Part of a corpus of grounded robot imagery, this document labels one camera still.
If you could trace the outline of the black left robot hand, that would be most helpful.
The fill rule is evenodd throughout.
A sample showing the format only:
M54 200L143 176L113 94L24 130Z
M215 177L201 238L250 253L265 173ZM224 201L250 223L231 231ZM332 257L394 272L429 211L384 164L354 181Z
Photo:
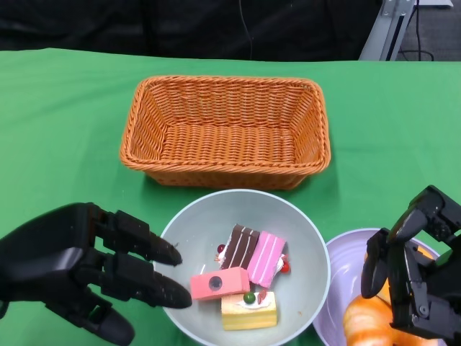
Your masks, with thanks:
M72 203L24 223L1 239L1 311L40 301L73 325L114 345L129 345L131 323L112 299L185 309L189 291L154 270L176 266L176 247L147 223L93 203Z

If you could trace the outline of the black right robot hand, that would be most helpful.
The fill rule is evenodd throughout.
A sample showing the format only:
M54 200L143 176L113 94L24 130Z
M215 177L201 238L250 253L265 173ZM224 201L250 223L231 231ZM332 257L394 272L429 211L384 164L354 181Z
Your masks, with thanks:
M425 231L449 251L429 259L414 237ZM422 190L391 229L367 241L361 295L390 286L391 327L425 339L460 344L460 205L433 185Z

